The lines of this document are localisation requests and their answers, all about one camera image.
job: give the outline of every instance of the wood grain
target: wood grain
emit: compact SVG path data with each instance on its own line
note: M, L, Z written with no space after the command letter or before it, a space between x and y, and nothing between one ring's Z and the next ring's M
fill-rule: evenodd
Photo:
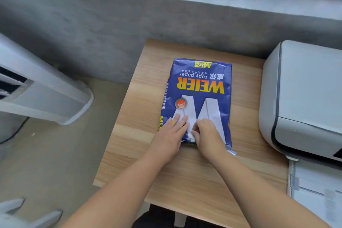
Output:
M258 127L264 60L156 40L147 40L142 51L94 185L104 185L148 149L158 130L175 57L233 64L229 123L233 149L241 162L286 193L288 162L267 144ZM220 175L192 145L181 146L145 200L225 227L249 227Z

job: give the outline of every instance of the orange circular sticker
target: orange circular sticker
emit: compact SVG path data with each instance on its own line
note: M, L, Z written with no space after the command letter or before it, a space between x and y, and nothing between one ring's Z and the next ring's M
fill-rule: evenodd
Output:
M184 98L179 98L176 100L176 107L178 109L184 109L186 107L186 100Z

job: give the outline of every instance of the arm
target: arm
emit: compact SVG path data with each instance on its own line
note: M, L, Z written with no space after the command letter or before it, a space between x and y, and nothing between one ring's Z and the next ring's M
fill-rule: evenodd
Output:
M189 127L187 116L177 123L179 117L170 118L145 155L96 192L62 228L131 227L154 179L179 150Z
M227 152L212 121L198 120L193 130L200 152L221 175L251 227L330 227Z

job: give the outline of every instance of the person's left hand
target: person's left hand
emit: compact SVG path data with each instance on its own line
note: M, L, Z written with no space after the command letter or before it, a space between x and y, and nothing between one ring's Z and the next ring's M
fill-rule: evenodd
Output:
M186 122L188 116L184 116L178 122L179 117L180 114L177 114L174 119L170 117L166 121L163 127L154 135L147 151L150 157L154 157L163 165L171 162L177 154L181 139L189 128L190 123Z

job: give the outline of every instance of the copy paper package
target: copy paper package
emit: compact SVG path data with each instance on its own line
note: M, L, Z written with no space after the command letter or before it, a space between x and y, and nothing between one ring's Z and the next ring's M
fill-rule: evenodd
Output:
M159 128L168 118L188 115L189 129L182 142L196 143L191 134L197 119L215 123L228 151L232 140L228 126L230 115L232 65L230 63L175 58L166 84Z

